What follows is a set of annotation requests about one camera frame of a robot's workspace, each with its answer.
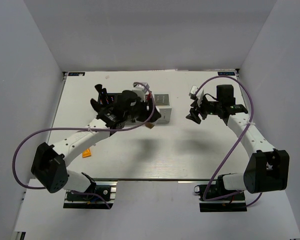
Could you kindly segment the white makeup sponge case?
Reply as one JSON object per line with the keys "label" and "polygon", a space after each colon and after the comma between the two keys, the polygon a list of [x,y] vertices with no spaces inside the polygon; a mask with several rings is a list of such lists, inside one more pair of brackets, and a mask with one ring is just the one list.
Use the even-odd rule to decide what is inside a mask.
{"label": "white makeup sponge case", "polygon": [[144,125],[148,129],[152,129],[156,125],[156,123],[155,122],[146,122]]}

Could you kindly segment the fan makeup brush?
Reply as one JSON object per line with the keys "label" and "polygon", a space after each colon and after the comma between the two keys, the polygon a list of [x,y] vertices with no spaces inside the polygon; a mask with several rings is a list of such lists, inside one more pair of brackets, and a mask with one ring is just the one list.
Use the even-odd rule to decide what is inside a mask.
{"label": "fan makeup brush", "polygon": [[110,100],[109,100],[109,96],[108,96],[108,93],[107,93],[107,89],[106,88],[103,88],[101,90],[101,97],[100,99],[102,100],[102,104],[103,105],[107,105],[110,103]]}

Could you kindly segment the black brush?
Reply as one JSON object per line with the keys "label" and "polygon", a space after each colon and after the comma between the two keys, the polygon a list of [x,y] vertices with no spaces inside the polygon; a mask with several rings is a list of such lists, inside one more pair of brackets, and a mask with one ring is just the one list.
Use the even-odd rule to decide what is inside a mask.
{"label": "black brush", "polygon": [[98,97],[100,100],[103,99],[104,97],[104,92],[103,92],[103,85],[102,84],[96,84],[94,86],[94,88],[96,89],[96,91],[98,92]]}

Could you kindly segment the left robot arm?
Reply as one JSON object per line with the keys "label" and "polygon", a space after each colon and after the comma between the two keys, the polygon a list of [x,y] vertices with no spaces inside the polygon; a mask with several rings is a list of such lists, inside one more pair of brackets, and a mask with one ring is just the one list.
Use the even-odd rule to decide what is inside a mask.
{"label": "left robot arm", "polygon": [[145,122],[151,128],[161,118],[150,95],[124,90],[112,101],[102,89],[99,96],[101,101],[90,100],[97,115],[85,130],[52,145],[44,142],[37,147],[31,173],[51,194],[64,189],[76,191],[86,200],[93,198],[95,181],[86,173],[68,170],[70,163],[91,146],[122,130],[127,122]]}

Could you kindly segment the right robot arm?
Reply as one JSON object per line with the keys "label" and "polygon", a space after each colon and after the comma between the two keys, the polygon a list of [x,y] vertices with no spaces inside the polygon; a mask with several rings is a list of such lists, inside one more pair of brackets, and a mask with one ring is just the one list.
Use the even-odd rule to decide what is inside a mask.
{"label": "right robot arm", "polygon": [[238,137],[249,161],[243,173],[218,176],[215,185],[207,192],[208,198],[228,199],[235,192],[251,194],[282,191],[288,184],[290,156],[270,144],[250,120],[248,110],[237,104],[234,87],[218,85],[216,97],[209,101],[206,94],[193,86],[189,92],[193,100],[187,119],[200,124],[209,115],[218,116]]}

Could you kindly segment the white organizer box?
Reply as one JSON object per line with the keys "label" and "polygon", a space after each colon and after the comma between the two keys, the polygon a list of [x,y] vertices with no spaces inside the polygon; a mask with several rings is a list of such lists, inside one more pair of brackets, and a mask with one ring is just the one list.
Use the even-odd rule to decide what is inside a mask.
{"label": "white organizer box", "polygon": [[161,118],[156,122],[156,125],[167,125],[171,120],[172,107],[170,106],[170,98],[167,93],[153,94],[154,101],[151,103],[152,98],[148,93],[146,96],[147,104],[147,117],[152,113],[153,104],[160,110]]}

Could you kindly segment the blue label sticker right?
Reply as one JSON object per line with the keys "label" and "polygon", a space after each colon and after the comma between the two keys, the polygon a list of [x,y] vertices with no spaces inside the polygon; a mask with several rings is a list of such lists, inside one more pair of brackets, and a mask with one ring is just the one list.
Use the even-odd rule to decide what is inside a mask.
{"label": "blue label sticker right", "polygon": [[217,74],[219,76],[235,76],[235,72],[234,71],[218,71]]}

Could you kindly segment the blue label sticker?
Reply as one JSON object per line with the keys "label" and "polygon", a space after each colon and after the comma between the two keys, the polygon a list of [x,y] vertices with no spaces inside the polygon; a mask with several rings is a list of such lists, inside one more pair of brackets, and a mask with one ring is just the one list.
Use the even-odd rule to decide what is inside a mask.
{"label": "blue label sticker", "polygon": [[69,72],[68,76],[69,77],[81,77],[81,76],[85,76],[85,72]]}
{"label": "blue label sticker", "polygon": [[234,71],[218,71],[217,74],[219,76],[235,76],[235,72]]}

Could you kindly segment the black organizer box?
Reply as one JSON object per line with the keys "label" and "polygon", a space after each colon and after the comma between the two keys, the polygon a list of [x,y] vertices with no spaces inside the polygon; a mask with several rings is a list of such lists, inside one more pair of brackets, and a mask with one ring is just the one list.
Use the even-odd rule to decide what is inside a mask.
{"label": "black organizer box", "polygon": [[108,93],[99,95],[97,103],[101,108],[101,116],[111,120],[130,121],[132,119],[132,106],[122,93]]}

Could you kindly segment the orange cream tube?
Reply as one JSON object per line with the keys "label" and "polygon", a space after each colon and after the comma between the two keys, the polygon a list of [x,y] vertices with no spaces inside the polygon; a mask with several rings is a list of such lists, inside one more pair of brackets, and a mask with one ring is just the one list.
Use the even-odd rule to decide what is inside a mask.
{"label": "orange cream tube", "polygon": [[82,158],[88,158],[88,157],[91,157],[91,156],[92,156],[92,153],[91,153],[90,148],[87,148],[86,150],[84,150],[82,152]]}

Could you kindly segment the blue label sticker left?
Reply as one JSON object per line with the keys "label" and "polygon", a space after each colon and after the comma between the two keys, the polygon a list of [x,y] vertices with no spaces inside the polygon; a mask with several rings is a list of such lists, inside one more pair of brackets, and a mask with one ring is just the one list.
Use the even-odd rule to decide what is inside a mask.
{"label": "blue label sticker left", "polygon": [[68,76],[69,77],[81,77],[81,76],[85,76],[85,72],[69,72]]}

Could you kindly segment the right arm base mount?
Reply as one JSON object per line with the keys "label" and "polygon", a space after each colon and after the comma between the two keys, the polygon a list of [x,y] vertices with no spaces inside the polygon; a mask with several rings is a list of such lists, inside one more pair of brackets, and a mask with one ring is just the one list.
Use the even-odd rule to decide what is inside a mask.
{"label": "right arm base mount", "polygon": [[204,201],[204,190],[206,184],[199,184],[193,188],[194,194],[199,198],[199,211],[201,213],[234,213],[234,212],[246,212],[246,198],[244,193],[239,193],[226,198]]}

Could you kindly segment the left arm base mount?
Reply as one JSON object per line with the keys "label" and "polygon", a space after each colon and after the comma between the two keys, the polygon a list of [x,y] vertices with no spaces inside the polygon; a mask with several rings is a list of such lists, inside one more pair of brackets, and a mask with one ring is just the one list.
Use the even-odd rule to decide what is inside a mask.
{"label": "left arm base mount", "polygon": [[112,208],[117,192],[117,181],[97,181],[95,194],[101,196],[106,203],[96,195],[79,195],[66,191],[64,209],[109,210]]}

